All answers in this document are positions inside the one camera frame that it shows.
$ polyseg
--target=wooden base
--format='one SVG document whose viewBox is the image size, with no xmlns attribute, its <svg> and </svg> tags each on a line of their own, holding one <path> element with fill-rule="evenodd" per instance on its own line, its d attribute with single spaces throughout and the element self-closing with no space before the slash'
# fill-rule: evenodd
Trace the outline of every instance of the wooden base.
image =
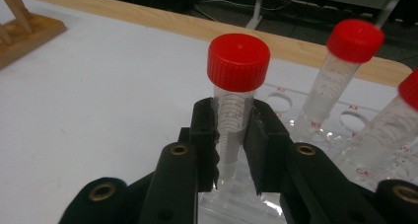
<svg viewBox="0 0 418 224">
<path fill-rule="evenodd" d="M 3 25 L 12 39 L 12 44 L 0 39 L 0 69 L 66 30 L 61 21 L 37 14 L 32 14 L 29 22 L 33 29 L 31 34 L 25 32 L 17 20 Z"/>
</svg>

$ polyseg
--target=dark floor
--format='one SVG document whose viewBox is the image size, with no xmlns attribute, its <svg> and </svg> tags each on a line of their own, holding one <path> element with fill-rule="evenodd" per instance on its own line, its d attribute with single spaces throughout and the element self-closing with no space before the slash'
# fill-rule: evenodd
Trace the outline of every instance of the dark floor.
<svg viewBox="0 0 418 224">
<path fill-rule="evenodd" d="M 254 1 L 200 0 L 189 14 L 245 27 L 253 14 Z M 319 44 L 326 43 L 335 24 L 343 19 L 360 18 L 373 22 L 376 16 L 289 0 L 264 0 L 261 14 L 263 19 L 257 30 Z M 411 69 L 418 68 L 418 26 L 405 27 L 401 21 L 387 21 L 382 29 L 385 41 L 377 56 L 401 62 Z"/>
</svg>

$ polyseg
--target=red screw cap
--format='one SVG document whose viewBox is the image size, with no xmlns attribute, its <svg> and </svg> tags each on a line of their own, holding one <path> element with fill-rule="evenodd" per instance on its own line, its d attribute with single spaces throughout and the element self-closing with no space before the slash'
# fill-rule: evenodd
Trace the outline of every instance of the red screw cap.
<svg viewBox="0 0 418 224">
<path fill-rule="evenodd" d="M 365 63 L 381 47 L 384 34 L 371 23 L 344 20 L 335 26 L 326 43 L 328 50 L 340 59 Z"/>
<path fill-rule="evenodd" d="M 406 104 L 418 111 L 418 69 L 399 84 L 397 91 Z"/>
<path fill-rule="evenodd" d="M 264 82 L 270 50 L 260 39 L 243 34 L 216 37 L 209 45 L 208 76 L 231 92 L 248 92 Z"/>
</svg>

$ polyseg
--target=wooden stand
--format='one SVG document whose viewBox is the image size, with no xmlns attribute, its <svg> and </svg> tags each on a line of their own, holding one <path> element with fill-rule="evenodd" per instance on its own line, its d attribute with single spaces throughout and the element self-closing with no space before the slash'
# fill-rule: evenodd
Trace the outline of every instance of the wooden stand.
<svg viewBox="0 0 418 224">
<path fill-rule="evenodd" d="M 0 69 L 66 30 L 61 21 L 31 14 L 22 0 L 4 0 L 16 20 L 0 24 Z"/>
</svg>

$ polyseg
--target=centrifuge tube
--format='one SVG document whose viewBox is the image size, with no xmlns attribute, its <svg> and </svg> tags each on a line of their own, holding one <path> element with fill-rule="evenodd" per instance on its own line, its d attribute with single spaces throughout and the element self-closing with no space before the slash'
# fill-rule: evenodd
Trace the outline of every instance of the centrifuge tube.
<svg viewBox="0 0 418 224">
<path fill-rule="evenodd" d="M 215 85 L 220 180 L 235 174 L 255 90 L 264 82 L 269 60 L 268 46 L 248 35 L 222 35 L 209 46 L 207 73 Z"/>
<path fill-rule="evenodd" d="M 353 182 L 373 181 L 378 166 L 418 135 L 418 70 L 398 87 L 398 95 L 370 121 L 337 157 L 335 163 Z"/>
<path fill-rule="evenodd" d="M 345 20 L 331 33 L 328 54 L 291 131 L 294 142 L 311 142 L 362 63 L 383 43 L 383 33 L 372 24 Z"/>
</svg>

